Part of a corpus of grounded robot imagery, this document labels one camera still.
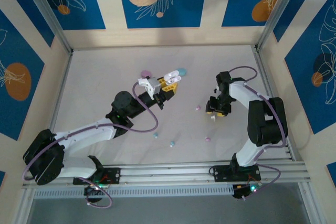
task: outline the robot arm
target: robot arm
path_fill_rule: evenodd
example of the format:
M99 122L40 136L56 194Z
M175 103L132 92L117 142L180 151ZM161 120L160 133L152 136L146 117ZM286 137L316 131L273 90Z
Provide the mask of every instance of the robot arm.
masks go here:
M245 88L243 78L231 78L229 72L221 72L216 76L217 97L210 97L206 112L217 112L227 116L231 113L231 102L239 101L248 109L247 132L249 139L243 148L234 154L232 163L237 170L239 167L250 167L256 162L258 154L266 146L277 144L281 141L279 126L268 105L258 95ZM284 104L281 98L264 96L273 106L280 118L282 127L287 136L287 122Z
M108 168L103 168L94 156L81 158L72 157L72 154L92 144L111 140L130 130L133 127L130 119L145 111L145 107L138 100L148 108L157 104L163 109L163 103L176 93L177 82L181 79L178 75L179 72L174 71L159 79L149 77L139 79L137 84L145 87L146 92L137 99L127 91L119 92L112 102L112 111L94 123L56 134L49 129L41 131L23 156L27 165L35 159L29 171L36 183L45 185L61 177L83 177L89 178L92 182L100 182L109 172ZM41 150L50 144L53 144L52 147L37 157Z

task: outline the blue bead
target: blue bead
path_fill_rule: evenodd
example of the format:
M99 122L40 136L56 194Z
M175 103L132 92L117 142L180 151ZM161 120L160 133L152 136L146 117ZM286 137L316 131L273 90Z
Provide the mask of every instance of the blue bead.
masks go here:
M179 72L180 76L185 76L187 70L185 68L178 68L177 71Z

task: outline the pink bead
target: pink bead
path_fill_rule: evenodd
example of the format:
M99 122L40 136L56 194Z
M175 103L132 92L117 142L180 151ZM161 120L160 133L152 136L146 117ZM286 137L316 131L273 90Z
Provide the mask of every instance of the pink bead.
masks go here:
M148 71L148 70L143 70L143 71L141 71L141 78L146 78L147 76L149 76L149 78L151 78L152 77L152 73L150 72L150 71Z

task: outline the enclosure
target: enclosure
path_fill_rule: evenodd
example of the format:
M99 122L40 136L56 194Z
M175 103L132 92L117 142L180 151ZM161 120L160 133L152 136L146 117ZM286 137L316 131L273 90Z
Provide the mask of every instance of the enclosure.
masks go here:
M0 223L334 223L335 0L0 0L0 9ZM258 94L283 100L289 134L260 157L260 181L218 182L209 170L243 148L249 111L237 101L223 117L206 104L216 76L239 66L258 71L248 82ZM120 169L106 188L111 208L87 206L72 177L22 181L40 131L95 123L143 70L177 69L174 96L150 108L154 131L73 154ZM155 123L147 112L130 120L137 130ZM250 179L267 188L233 198Z

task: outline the pink round object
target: pink round object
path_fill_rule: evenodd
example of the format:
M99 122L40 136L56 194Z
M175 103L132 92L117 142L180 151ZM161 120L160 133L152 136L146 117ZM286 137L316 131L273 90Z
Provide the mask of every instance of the pink round object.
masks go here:
M149 78L151 78L152 77L152 73L150 72L150 71L148 71L148 70L143 70L143 71L141 71L141 77L144 79L144 78L146 78L146 77L149 77Z

